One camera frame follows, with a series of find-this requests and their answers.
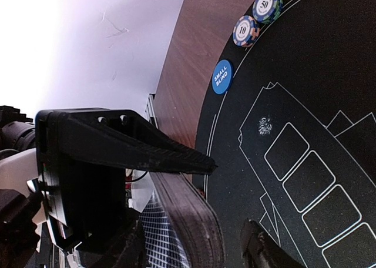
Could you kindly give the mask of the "green chip stack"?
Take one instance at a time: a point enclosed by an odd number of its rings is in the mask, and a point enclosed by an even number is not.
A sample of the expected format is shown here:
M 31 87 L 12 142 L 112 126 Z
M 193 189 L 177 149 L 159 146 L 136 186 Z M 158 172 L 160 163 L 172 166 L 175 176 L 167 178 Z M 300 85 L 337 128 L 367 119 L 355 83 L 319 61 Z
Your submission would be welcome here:
M 255 0 L 253 18 L 260 23 L 270 24 L 281 14 L 283 0 Z

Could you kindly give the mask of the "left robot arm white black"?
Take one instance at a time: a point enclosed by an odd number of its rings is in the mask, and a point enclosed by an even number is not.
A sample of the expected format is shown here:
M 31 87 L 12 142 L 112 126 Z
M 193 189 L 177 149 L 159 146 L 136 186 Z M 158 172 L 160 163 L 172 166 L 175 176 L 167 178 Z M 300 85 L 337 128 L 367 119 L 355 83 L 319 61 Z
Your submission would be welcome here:
M 1 107 L 1 266 L 24 267 L 47 223 L 52 243 L 83 267 L 146 267 L 145 225 L 126 203 L 126 171 L 151 177 L 189 267 L 223 267 L 214 210 L 186 175 L 214 160 L 132 110 Z

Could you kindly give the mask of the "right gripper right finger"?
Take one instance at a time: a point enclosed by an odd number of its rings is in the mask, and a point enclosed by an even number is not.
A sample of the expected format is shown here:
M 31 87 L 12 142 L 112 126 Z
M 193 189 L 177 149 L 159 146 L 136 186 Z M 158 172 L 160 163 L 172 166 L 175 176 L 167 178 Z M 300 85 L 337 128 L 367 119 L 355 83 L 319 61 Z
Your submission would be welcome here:
M 241 258 L 247 268 L 303 267 L 289 256 L 254 220 L 246 219 L 240 233 Z

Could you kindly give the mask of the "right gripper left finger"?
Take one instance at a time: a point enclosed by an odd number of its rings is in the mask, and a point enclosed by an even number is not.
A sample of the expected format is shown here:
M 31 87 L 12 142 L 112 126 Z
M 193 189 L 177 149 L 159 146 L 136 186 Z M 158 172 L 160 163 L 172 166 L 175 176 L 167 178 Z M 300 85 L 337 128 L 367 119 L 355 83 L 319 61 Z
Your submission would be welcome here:
M 139 212 L 91 235 L 76 247 L 73 259 L 79 267 L 143 267 L 144 230 Z

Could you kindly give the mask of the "white chip stack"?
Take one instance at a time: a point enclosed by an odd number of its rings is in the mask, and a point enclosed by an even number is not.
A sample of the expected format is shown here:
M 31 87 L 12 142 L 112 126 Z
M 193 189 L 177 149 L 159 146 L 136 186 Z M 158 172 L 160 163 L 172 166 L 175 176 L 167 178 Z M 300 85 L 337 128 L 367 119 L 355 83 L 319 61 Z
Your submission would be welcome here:
M 260 34 L 260 26 L 250 15 L 242 16 L 233 28 L 233 42 L 240 47 L 254 45 Z

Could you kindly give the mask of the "blue round blind button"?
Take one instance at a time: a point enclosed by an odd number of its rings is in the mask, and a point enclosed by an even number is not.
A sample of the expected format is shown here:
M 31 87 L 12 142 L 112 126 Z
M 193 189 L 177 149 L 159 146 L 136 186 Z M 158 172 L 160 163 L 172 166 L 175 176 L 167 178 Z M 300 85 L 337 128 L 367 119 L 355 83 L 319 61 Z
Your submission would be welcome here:
M 214 93 L 218 95 L 225 94 L 233 81 L 233 65 L 227 59 L 220 60 L 214 71 L 211 78 L 211 86 Z

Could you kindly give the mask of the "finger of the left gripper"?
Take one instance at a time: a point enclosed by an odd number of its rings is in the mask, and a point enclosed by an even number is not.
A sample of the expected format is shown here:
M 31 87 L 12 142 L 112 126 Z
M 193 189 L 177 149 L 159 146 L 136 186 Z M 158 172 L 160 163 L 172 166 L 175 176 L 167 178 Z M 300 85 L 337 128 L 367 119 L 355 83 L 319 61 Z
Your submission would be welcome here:
M 210 175 L 215 161 L 169 138 L 133 110 L 42 110 L 35 118 L 38 159 L 59 155 L 94 165 Z

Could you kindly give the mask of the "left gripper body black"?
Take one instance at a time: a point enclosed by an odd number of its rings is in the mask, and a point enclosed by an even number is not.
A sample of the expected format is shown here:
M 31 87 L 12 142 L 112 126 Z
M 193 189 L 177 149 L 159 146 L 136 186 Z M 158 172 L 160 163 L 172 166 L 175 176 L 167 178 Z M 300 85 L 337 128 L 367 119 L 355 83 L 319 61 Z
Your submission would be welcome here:
M 121 218 L 130 134 L 128 118 L 37 118 L 38 181 L 58 247 L 70 249 Z

